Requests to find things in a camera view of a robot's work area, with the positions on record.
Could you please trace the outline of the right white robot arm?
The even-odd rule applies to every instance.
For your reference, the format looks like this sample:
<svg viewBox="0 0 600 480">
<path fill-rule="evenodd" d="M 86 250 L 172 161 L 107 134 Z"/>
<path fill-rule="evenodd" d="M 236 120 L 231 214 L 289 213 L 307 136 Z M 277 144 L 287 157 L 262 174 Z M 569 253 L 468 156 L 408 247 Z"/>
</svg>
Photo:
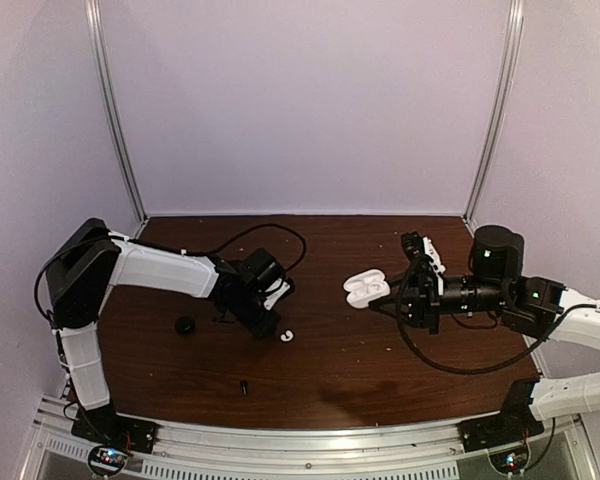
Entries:
<svg viewBox="0 0 600 480">
<path fill-rule="evenodd" d="M 401 246 L 409 266 L 392 282 L 382 284 L 370 310 L 396 321 L 408 349 L 429 367 L 454 375 L 494 373 L 521 361 L 548 340 L 579 343 L 600 351 L 600 300 L 564 284 L 522 274 L 524 239 L 499 225 L 485 225 L 473 235 L 469 274 L 446 276 L 432 242 L 416 232 L 405 233 Z M 416 346 L 408 331 L 439 331 L 443 316 L 486 313 L 497 324 L 533 342 L 513 357 L 487 367 L 459 368 L 438 363 Z"/>
</svg>

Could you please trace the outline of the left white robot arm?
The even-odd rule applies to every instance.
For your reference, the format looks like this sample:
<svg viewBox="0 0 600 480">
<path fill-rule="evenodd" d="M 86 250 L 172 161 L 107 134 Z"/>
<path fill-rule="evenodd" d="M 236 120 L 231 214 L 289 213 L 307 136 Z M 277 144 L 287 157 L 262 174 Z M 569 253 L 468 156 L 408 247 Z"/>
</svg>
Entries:
<svg viewBox="0 0 600 480">
<path fill-rule="evenodd" d="M 117 442 L 124 424 L 111 406 L 97 324 L 111 292 L 133 286 L 210 301 L 231 314 L 255 338 L 275 333 L 278 302 L 295 290 L 286 268 L 266 249 L 243 260 L 225 260 L 218 250 L 169 249 L 132 239 L 85 221 L 43 267 L 51 308 L 47 320 L 58 337 L 65 368 L 86 429 L 103 444 Z"/>
</svg>

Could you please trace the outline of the white earbud charging case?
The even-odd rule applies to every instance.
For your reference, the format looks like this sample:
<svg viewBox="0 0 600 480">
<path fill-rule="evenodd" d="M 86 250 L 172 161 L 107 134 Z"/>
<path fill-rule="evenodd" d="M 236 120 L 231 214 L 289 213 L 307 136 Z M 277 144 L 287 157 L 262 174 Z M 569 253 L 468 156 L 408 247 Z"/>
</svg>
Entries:
<svg viewBox="0 0 600 480">
<path fill-rule="evenodd" d="M 348 278 L 343 289 L 347 293 L 346 302 L 355 309 L 367 308 L 370 302 L 390 293 L 385 273 L 379 269 L 369 269 Z"/>
</svg>

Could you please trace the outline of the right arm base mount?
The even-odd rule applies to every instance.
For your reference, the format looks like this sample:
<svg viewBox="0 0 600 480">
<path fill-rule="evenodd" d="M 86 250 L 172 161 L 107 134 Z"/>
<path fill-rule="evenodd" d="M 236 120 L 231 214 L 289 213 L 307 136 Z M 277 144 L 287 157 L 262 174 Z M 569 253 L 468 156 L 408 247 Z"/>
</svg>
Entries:
<svg viewBox="0 0 600 480">
<path fill-rule="evenodd" d="M 530 409 L 531 393 L 538 382 L 538 379 L 515 381 L 498 413 L 461 421 L 458 430 L 464 451 L 492 449 L 543 433 L 543 422 Z"/>
</svg>

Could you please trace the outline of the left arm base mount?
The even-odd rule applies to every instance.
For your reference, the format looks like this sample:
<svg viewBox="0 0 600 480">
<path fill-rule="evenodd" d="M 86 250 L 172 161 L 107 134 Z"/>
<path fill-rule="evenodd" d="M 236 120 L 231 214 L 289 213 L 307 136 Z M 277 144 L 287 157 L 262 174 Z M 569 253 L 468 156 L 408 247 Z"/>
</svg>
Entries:
<svg viewBox="0 0 600 480">
<path fill-rule="evenodd" d="M 151 454 L 157 430 L 155 422 L 119 415 L 110 403 L 92 410 L 79 405 L 71 434 L 118 450 Z"/>
</svg>

